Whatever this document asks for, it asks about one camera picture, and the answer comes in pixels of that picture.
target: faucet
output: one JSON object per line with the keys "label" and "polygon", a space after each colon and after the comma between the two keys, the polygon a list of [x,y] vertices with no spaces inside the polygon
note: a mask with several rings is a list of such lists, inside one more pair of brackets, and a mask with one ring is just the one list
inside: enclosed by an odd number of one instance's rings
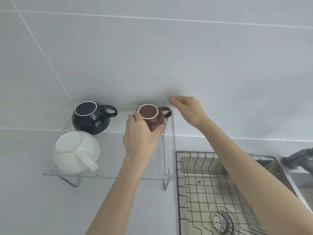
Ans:
{"label": "faucet", "polygon": [[281,161],[290,170],[302,166],[304,170],[313,175],[313,148],[302,149],[288,157],[283,157]]}

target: brown mug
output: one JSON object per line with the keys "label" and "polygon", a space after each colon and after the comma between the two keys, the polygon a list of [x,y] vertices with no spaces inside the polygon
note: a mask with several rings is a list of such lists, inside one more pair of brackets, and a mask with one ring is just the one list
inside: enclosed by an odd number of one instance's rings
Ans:
{"label": "brown mug", "polygon": [[160,124],[165,124],[165,119],[172,116],[172,111],[170,108],[162,106],[156,107],[152,104],[144,104],[140,106],[137,111],[143,119],[147,122],[150,131],[154,131]]}

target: hand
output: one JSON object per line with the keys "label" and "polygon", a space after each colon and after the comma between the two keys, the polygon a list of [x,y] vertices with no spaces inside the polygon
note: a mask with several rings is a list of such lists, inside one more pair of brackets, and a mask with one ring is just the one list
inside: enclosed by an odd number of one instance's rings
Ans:
{"label": "hand", "polygon": [[199,129],[202,123],[208,120],[200,102],[193,96],[176,96],[171,98],[170,103],[175,106],[182,117],[192,126]]}
{"label": "hand", "polygon": [[161,124],[151,132],[147,123],[137,111],[134,115],[128,115],[126,131],[123,136],[123,144],[126,150],[125,158],[128,159],[128,162],[136,163],[136,166],[142,169],[142,173],[149,163],[163,129],[164,124]]}

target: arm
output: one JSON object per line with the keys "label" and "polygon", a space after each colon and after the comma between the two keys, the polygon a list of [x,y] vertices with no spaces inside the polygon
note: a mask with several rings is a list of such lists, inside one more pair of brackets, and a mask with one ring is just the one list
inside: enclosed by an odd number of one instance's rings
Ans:
{"label": "arm", "polygon": [[269,234],[313,234],[313,214],[279,180],[238,147],[205,114],[194,97],[170,99],[209,141],[225,169]]}
{"label": "arm", "polygon": [[123,137],[126,157],[122,168],[86,235],[125,234],[140,178],[164,129],[162,124],[150,132],[142,116],[138,112],[134,115],[129,115],[126,122]]}

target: clear acrylic shelf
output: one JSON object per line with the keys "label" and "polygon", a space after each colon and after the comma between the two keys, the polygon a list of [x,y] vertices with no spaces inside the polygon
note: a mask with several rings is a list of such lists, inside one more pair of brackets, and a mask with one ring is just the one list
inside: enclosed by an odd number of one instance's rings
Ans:
{"label": "clear acrylic shelf", "polygon": [[[87,169],[78,174],[62,174],[54,164],[50,153],[49,162],[43,174],[61,177],[68,183],[70,182],[65,177],[76,177],[77,182],[70,183],[74,187],[78,186],[75,186],[75,184],[79,184],[80,179],[83,177],[116,178],[125,157],[122,137],[125,132],[126,120],[128,114],[133,114],[137,108],[138,107],[133,106],[117,107],[118,115],[111,118],[108,128],[102,133],[95,135],[101,147],[100,156],[96,161],[99,165],[96,172]],[[71,118],[68,120],[60,136],[70,131],[75,131]],[[165,130],[158,140],[155,152],[151,157],[142,179],[162,180],[165,181],[164,186],[166,187],[168,181],[175,180],[176,178],[175,166],[174,123],[172,116],[166,120]]]}

